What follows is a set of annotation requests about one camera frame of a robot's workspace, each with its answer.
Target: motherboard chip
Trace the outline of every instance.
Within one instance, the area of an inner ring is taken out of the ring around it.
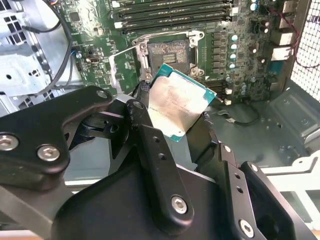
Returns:
[[[190,71],[189,40],[155,42],[147,45],[151,73],[154,76],[162,64],[168,64],[183,74]]]
[[[79,13],[77,13],[76,11],[70,12],[69,16],[70,16],[71,22],[79,22],[80,21]]]

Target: ram slot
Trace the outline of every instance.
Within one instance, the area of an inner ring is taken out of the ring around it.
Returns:
[[[191,11],[188,12],[175,12],[175,13],[171,13],[171,14],[164,14],[164,15],[152,15],[152,16],[148,16],[147,14],[145,16],[139,16],[139,17],[135,17],[132,19],[127,19],[125,20],[126,23],[128,24],[133,24],[133,23],[140,23],[140,22],[145,22],[145,21],[149,21],[150,22],[154,22],[156,20],[165,20],[165,19],[174,19],[174,18],[181,18],[181,17],[192,17],[194,15],[218,15],[218,14],[227,14],[227,8],[223,8],[223,7],[218,7],[218,8],[211,8],[211,9],[193,9]]]
[[[172,27],[180,27],[180,26],[190,26],[194,24],[202,24],[202,23],[212,23],[212,22],[221,22],[221,21],[232,21],[232,17],[229,14],[219,15],[219,16],[208,16],[204,15],[202,17],[197,16],[197,18],[192,17],[181,17],[178,19],[167,19],[166,21],[162,20],[162,22],[158,23],[144,23],[142,24],[131,24],[131,25],[122,25],[121,30],[123,34],[131,34],[140,31],[144,31],[146,29],[161,29],[161,28],[172,28]]]
[[[197,6],[203,4],[216,4],[221,0],[175,0],[175,1],[159,1],[159,2],[147,2],[140,3],[128,7],[115,8],[116,13],[123,14],[138,14],[156,10],[168,10],[173,7],[188,7]]]
[[[171,7],[166,10],[152,10],[152,11],[146,11],[144,13],[116,13],[113,15],[113,19],[115,21],[123,21],[123,20],[137,20],[137,19],[144,19],[146,20],[153,20],[153,19],[161,19],[161,18],[166,18],[166,17],[176,17],[176,16],[181,16],[181,15],[188,15],[190,12],[201,12],[201,13],[210,13],[210,12],[216,12],[215,10],[216,6],[210,4],[198,4],[198,5],[192,5],[192,6],[176,6],[176,7]]]

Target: screw hole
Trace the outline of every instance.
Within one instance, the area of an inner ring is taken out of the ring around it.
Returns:
[[[239,193],[243,194],[244,191],[241,189],[241,187],[237,186],[236,189],[238,190]]]
[[[100,98],[103,98],[103,99],[107,99],[107,98],[108,98],[108,95],[107,95],[104,91],[98,90],[98,91],[96,91],[96,94],[97,94]]]
[[[160,142],[159,138],[157,138],[156,136],[154,136],[152,139],[153,139],[153,141],[155,141],[156,143],[159,143],[159,142]]]
[[[159,153],[159,159],[160,160],[166,160],[167,158],[166,158],[166,155],[164,155],[163,153]]]
[[[116,124],[112,124],[110,127],[110,133],[114,134],[116,131],[119,130],[119,126]]]
[[[138,101],[134,101],[133,105],[135,105],[138,109],[143,109],[144,108],[144,106]]]
[[[70,133],[67,132],[67,133],[64,135],[64,138],[65,138],[66,141],[68,141],[69,137],[70,137]]]

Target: black cable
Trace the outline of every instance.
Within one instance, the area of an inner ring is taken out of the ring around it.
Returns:
[[[56,30],[57,28],[59,28],[61,25],[61,22],[58,21],[57,24],[50,28],[50,29],[47,29],[47,30],[40,30],[40,29],[37,29],[35,27],[32,27],[32,26],[22,26],[22,29],[28,31],[28,32],[31,32],[31,33],[34,33],[34,34],[44,34],[44,33],[50,33],[50,32],[53,32],[54,30]]]
[[[44,93],[50,91],[51,89],[53,89],[53,87],[56,85],[56,83],[59,81],[59,79],[61,78],[62,74],[66,70],[66,66],[68,64],[69,56],[71,55],[71,50],[72,50],[72,35],[71,35],[71,31],[70,31],[70,29],[69,29],[69,27],[67,25],[67,22],[59,14],[58,10],[55,9],[47,0],[43,0],[43,2],[53,11],[53,13],[59,19],[59,21],[60,21],[60,23],[62,25],[62,28],[64,30],[65,36],[66,36],[66,38],[68,40],[68,46],[66,48],[66,52],[65,52],[63,61],[61,63],[61,66],[59,67],[56,75],[54,77],[52,77],[49,74],[51,82],[43,90],[38,92],[36,95],[44,94]]]
[[[248,122],[237,121],[227,111],[225,111],[221,114],[218,113],[218,115],[223,116],[226,119],[226,121],[229,123],[236,124],[236,125],[243,126],[243,127],[250,126],[260,119],[260,113],[258,112],[258,110],[254,106],[251,105],[250,102],[243,102],[243,104],[248,106],[255,113],[255,117],[251,121],[248,121]],[[212,107],[216,108],[218,111],[224,110],[218,106],[212,106]]]
[[[255,118],[251,121],[248,122],[241,122],[241,121],[234,121],[234,124],[240,125],[240,126],[248,126],[251,125],[253,123],[255,123],[256,121],[258,121],[260,119],[260,113],[258,112],[258,110],[252,106],[250,103],[245,103],[249,108],[251,108],[251,110],[255,113]]]

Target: perforated metal grille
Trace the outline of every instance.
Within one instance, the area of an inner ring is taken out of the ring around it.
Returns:
[[[11,6],[8,0],[0,0],[0,12],[10,10]]]
[[[320,64],[320,0],[312,0],[301,35],[297,61],[306,67]],[[320,102],[320,66],[305,68],[296,62],[291,79]]]
[[[26,36],[16,18],[16,16],[8,16],[4,18],[8,29],[10,30],[10,35],[0,39],[0,45],[20,45],[26,42]]]

